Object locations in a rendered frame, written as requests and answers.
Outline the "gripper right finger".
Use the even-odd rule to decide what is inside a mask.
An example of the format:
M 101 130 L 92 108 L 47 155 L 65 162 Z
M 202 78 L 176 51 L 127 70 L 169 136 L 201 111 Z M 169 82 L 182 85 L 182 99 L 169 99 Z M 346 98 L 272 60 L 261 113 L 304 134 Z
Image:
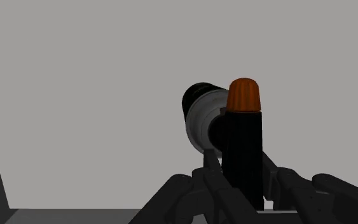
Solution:
M 358 187 L 320 173 L 311 180 L 278 167 L 263 154 L 263 194 L 272 210 L 298 215 L 302 224 L 358 224 Z

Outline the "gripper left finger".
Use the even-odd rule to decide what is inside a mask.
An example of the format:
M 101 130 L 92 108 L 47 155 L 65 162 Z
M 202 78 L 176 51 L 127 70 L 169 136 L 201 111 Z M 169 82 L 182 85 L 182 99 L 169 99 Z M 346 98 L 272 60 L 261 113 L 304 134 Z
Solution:
M 171 176 L 129 224 L 192 224 L 199 214 L 207 224 L 260 224 L 250 202 L 223 176 L 212 149 L 191 176 Z

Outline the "black bottle with orange cap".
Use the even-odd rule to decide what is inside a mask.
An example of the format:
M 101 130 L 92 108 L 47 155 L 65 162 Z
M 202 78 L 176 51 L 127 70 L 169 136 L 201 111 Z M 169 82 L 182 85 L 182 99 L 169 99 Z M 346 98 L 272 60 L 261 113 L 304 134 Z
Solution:
M 227 145 L 223 174 L 255 210 L 263 210 L 262 113 L 256 81 L 239 78 L 230 84 L 224 119 Z

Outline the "black and white cylinder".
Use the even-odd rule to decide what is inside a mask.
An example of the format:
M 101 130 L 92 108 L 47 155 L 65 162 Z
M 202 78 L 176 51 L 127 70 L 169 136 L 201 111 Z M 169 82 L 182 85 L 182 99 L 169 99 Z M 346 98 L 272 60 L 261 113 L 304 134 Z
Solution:
M 218 158 L 222 157 L 221 150 L 210 140 L 209 129 L 224 114 L 227 98 L 227 89 L 206 82 L 190 86 L 182 97 L 186 134 L 200 153 L 213 149 Z

